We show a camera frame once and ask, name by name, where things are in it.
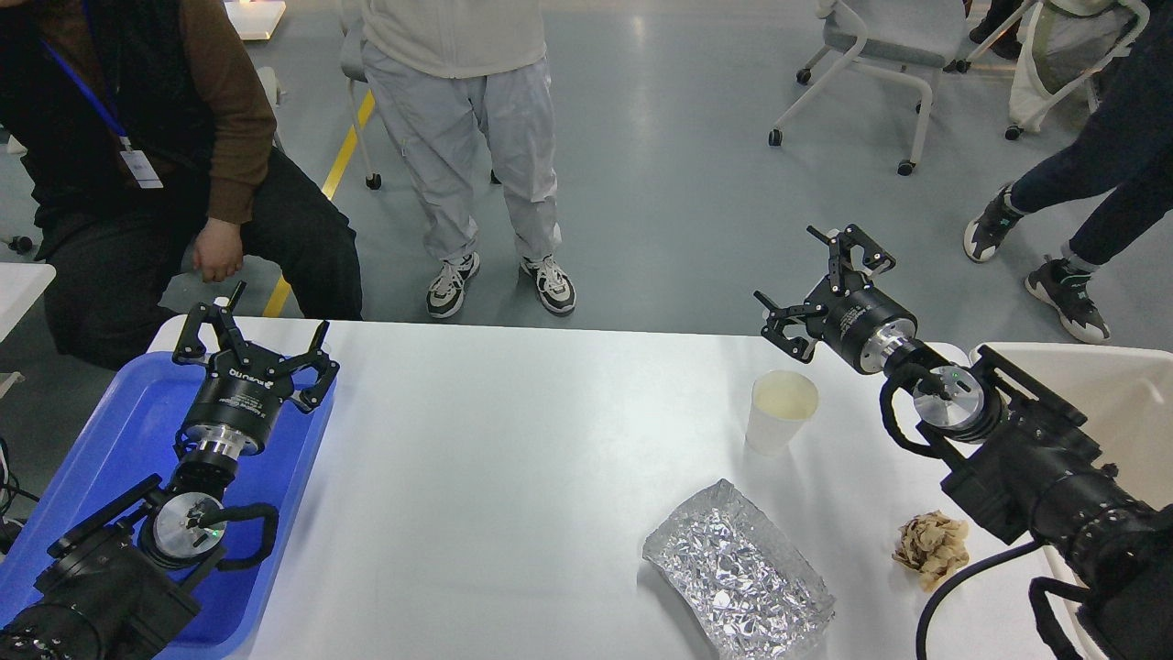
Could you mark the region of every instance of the white table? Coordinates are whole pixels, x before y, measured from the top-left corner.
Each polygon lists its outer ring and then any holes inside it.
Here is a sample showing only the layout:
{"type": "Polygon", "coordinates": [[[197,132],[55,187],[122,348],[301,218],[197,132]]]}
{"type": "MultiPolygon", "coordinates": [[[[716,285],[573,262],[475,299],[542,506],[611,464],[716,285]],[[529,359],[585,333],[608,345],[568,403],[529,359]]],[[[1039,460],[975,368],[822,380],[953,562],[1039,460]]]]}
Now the white table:
{"type": "MultiPolygon", "coordinates": [[[[316,325],[238,320],[289,354],[316,325]]],[[[181,321],[152,351],[174,348],[181,321]]],[[[640,547],[720,478],[838,598],[809,658],[913,656],[927,596],[889,558],[896,530],[935,509],[963,516],[940,492],[944,467],[884,435],[882,377],[826,347],[802,366],[758,338],[387,322],[335,322],[326,342],[341,363],[333,414],[266,612],[232,658],[711,660],[640,547]],[[743,440],[752,382],[771,369],[821,395],[777,458],[743,440]]],[[[968,545],[975,560],[1004,550],[976,528],[968,545]]],[[[930,658],[1051,658],[1026,601],[1045,573],[1035,554],[955,591],[930,658]]]]}
{"type": "Polygon", "coordinates": [[[0,341],[16,326],[56,270],[43,263],[0,263],[0,341]]]}

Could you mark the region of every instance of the white pants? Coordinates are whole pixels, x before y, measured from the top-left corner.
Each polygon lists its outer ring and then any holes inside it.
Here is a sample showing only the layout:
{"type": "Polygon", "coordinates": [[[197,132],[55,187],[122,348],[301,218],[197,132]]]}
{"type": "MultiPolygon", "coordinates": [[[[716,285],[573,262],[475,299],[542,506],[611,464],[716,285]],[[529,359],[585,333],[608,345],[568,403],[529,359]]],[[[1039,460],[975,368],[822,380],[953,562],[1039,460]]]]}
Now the white pants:
{"type": "MultiPolygon", "coordinates": [[[[423,246],[460,260],[476,249],[473,219],[475,130],[489,144],[504,188],[517,253],[538,259],[562,243],[555,210],[554,103],[545,59],[482,77],[420,73],[362,47],[375,107],[404,155],[428,218],[423,246]]],[[[488,172],[476,172],[487,176],[488,172]]]]}

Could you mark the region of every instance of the lanyard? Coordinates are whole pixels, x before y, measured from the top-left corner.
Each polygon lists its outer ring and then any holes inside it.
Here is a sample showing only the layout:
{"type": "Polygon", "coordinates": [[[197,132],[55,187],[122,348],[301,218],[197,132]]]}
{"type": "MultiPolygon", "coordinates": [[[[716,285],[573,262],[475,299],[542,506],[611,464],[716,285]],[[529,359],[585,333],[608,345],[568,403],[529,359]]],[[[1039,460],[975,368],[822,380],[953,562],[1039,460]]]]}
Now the lanyard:
{"type": "MultiPolygon", "coordinates": [[[[94,21],[90,18],[89,2],[83,0],[82,7],[86,11],[86,23],[89,26],[90,39],[93,39],[94,21]]],[[[73,67],[69,66],[69,62],[67,62],[66,59],[62,57],[61,54],[53,48],[53,46],[49,46],[49,42],[46,41],[43,38],[41,39],[41,45],[45,46],[45,49],[48,50],[49,55],[52,55],[53,59],[57,62],[57,66],[61,67],[61,70],[66,72],[66,75],[69,76],[69,80],[73,80],[74,84],[77,86],[77,90],[81,91],[82,96],[84,96],[86,100],[89,101],[89,104],[94,107],[94,110],[97,113],[97,116],[102,117],[102,122],[106,123],[106,125],[111,131],[114,131],[115,135],[118,136],[118,140],[122,142],[122,145],[127,150],[130,150],[131,148],[130,137],[127,135],[127,129],[123,128],[117,120],[116,116],[117,108],[108,107],[104,102],[102,102],[102,100],[97,97],[97,94],[95,94],[94,90],[90,89],[88,84],[86,84],[86,81],[83,81],[81,76],[77,75],[77,72],[75,72],[73,67]]]]}

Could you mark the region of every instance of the white paper cup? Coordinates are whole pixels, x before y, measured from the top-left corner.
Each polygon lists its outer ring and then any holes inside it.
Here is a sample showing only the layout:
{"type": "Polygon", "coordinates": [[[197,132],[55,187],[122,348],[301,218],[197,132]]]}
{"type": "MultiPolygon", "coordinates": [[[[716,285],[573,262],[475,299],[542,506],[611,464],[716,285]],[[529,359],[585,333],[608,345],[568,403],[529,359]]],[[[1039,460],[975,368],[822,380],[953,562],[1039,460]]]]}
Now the white paper cup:
{"type": "Polygon", "coordinates": [[[758,454],[781,454],[819,408],[819,389],[793,372],[771,372],[753,383],[745,442],[758,454]]]}

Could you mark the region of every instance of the white jacket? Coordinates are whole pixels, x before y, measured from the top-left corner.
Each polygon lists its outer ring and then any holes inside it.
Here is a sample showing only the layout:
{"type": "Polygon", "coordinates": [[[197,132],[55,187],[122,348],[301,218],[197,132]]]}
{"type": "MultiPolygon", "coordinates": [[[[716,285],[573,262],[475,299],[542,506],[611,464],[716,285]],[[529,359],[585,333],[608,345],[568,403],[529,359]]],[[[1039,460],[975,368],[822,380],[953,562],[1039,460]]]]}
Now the white jacket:
{"type": "Polygon", "coordinates": [[[476,77],[545,55],[538,0],[362,0],[364,36],[439,77],[476,77]]]}

